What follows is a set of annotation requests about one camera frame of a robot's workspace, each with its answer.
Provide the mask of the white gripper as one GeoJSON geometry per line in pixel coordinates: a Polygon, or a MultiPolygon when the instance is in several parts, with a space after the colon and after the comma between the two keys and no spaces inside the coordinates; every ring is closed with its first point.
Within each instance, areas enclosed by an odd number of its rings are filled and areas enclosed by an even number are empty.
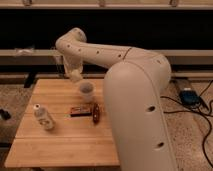
{"type": "Polygon", "coordinates": [[[68,70],[67,76],[69,77],[70,81],[73,83],[79,82],[83,79],[79,69],[68,70]]]}

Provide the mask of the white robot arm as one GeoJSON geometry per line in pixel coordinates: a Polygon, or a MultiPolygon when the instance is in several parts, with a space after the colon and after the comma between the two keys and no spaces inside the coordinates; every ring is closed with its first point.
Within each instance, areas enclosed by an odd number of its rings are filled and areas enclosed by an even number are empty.
{"type": "Polygon", "coordinates": [[[56,49],[71,66],[86,62],[105,67],[103,98],[122,171],[178,171],[160,94],[171,79],[168,59],[130,46],[92,44],[73,28],[56,49]]]}

